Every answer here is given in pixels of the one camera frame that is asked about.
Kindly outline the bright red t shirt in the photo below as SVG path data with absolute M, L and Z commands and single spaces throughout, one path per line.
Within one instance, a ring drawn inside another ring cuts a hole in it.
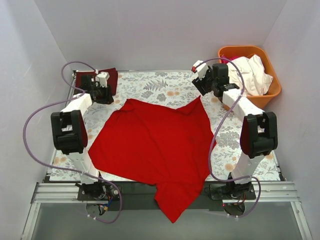
M 177 109 L 128 99 L 105 122 L 88 153 L 100 171 L 154 185 L 159 208 L 174 223 L 209 176 L 213 136 L 200 98 Z

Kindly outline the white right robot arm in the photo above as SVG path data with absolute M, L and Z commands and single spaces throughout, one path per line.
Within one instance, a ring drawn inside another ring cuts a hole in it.
M 254 199 L 252 178 L 263 158 L 278 146 L 277 117 L 255 106 L 244 94 L 244 88 L 230 82 L 228 65 L 216 63 L 208 66 L 198 60 L 191 71 L 197 74 L 192 83 L 202 96 L 212 92 L 229 111 L 242 121 L 240 134 L 241 155 L 236 167 L 219 186 L 211 185 L 209 193 L 214 200 Z

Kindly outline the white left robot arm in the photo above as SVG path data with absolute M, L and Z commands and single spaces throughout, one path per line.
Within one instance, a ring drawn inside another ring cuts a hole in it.
M 94 167 L 89 156 L 89 138 L 83 119 L 93 102 L 107 105 L 113 103 L 109 77 L 107 72 L 95 76 L 82 75 L 79 89 L 74 91 L 74 100 L 60 112 L 52 113 L 50 120 L 54 146 L 66 155 L 79 171 L 78 187 L 82 193 L 94 200 L 115 201 L 119 199 L 119 190 L 98 179 L 100 172 Z

